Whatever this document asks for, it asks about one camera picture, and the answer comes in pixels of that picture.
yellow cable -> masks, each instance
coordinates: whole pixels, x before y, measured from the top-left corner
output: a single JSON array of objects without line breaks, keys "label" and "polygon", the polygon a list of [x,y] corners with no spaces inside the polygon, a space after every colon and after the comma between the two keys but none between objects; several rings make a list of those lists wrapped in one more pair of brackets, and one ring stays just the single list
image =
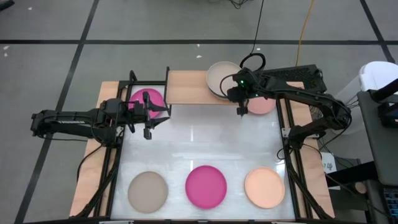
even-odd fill
[{"label": "yellow cable", "polygon": [[300,35],[300,40],[298,41],[298,47],[297,47],[297,56],[296,56],[296,67],[299,64],[299,55],[300,55],[300,47],[301,47],[301,40],[303,39],[304,36],[304,31],[305,31],[305,26],[307,26],[308,18],[310,17],[312,6],[315,0],[311,0],[311,5],[310,9],[308,10],[307,17],[305,18],[304,26],[303,29],[301,30],[301,35]]}]

plate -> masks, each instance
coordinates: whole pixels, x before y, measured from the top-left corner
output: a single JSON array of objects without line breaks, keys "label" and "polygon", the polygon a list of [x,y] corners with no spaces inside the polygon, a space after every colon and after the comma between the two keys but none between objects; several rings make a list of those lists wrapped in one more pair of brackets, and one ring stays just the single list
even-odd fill
[{"label": "plate", "polygon": [[254,114],[266,114],[275,108],[276,100],[257,97],[249,100],[248,110]]},{"label": "plate", "polygon": [[260,167],[248,173],[244,190],[249,200],[260,208],[273,208],[285,196],[285,185],[278,173],[268,167]]},{"label": "plate", "polygon": [[130,205],[142,213],[152,213],[163,206],[169,190],[158,173],[147,171],[138,174],[130,183],[127,196]]},{"label": "plate", "polygon": [[[207,86],[212,92],[212,94],[222,99],[226,99],[226,97],[222,94],[220,90],[220,82],[224,77],[235,74],[240,70],[241,67],[232,62],[217,62],[214,65],[212,65],[207,71],[206,75]],[[223,81],[221,87],[224,93],[226,94],[227,90],[237,85],[238,84],[232,80],[232,77],[229,77]]]},{"label": "plate", "polygon": [[189,173],[185,182],[185,192],[195,206],[211,209],[224,200],[226,180],[217,168],[200,166]]},{"label": "plate", "polygon": [[[163,96],[157,90],[152,88],[144,88],[138,90],[130,97],[130,102],[132,101],[139,101],[140,103],[144,103],[144,92],[147,91],[149,94],[149,98],[151,102],[157,106],[164,106]],[[129,109],[134,107],[134,103],[129,103]],[[150,118],[155,118],[159,115],[160,111],[149,111]]]}]

pink plate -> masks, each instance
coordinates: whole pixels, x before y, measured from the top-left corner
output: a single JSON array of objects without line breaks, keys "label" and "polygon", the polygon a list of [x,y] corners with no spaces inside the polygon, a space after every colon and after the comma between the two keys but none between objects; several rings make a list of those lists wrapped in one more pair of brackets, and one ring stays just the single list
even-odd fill
[{"label": "pink plate", "polygon": [[226,180],[218,169],[212,166],[200,166],[188,175],[185,192],[189,201],[197,207],[214,208],[225,198]]},{"label": "pink plate", "polygon": [[254,114],[266,114],[275,108],[276,100],[257,97],[249,100],[248,110]]},{"label": "pink plate", "polygon": [[[133,94],[131,96],[130,102],[138,100],[140,103],[144,103],[143,95],[144,95],[145,91],[148,92],[149,98],[150,98],[151,102],[153,102],[153,104],[155,104],[157,106],[164,106],[162,94],[160,94],[157,90],[154,90],[151,88],[145,88],[145,89],[138,90],[135,94]],[[129,103],[129,109],[131,109],[133,107],[134,107],[134,103]],[[150,116],[150,118],[155,118],[159,113],[160,113],[160,111],[150,111],[149,116]]]}]

white table surface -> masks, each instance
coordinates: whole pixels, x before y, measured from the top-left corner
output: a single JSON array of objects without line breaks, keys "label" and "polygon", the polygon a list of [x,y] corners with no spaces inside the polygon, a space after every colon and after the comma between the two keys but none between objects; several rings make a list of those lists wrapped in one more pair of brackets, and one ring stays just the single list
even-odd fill
[{"label": "white table surface", "polygon": [[[145,88],[164,92],[160,86]],[[134,87],[133,93],[140,89]],[[282,147],[276,108],[240,118],[235,106],[173,105],[171,119],[152,130],[152,140],[144,139],[143,124],[135,127],[135,134],[125,132],[112,219],[294,220],[285,164],[276,157]],[[202,165],[219,169],[228,185],[223,202],[209,210],[197,208],[185,194],[188,174]],[[274,208],[255,206],[244,192],[246,175],[259,166],[274,169],[284,180],[285,197]],[[158,211],[145,214],[130,206],[127,190],[136,175],[149,170],[165,179],[169,195]]]}]

wooden shelf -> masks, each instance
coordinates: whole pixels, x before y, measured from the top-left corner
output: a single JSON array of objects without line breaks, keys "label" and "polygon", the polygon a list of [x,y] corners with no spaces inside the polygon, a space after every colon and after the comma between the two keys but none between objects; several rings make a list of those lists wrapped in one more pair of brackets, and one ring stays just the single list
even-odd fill
[{"label": "wooden shelf", "polygon": [[213,95],[206,83],[207,71],[171,70],[167,80],[169,105],[235,105]]}]

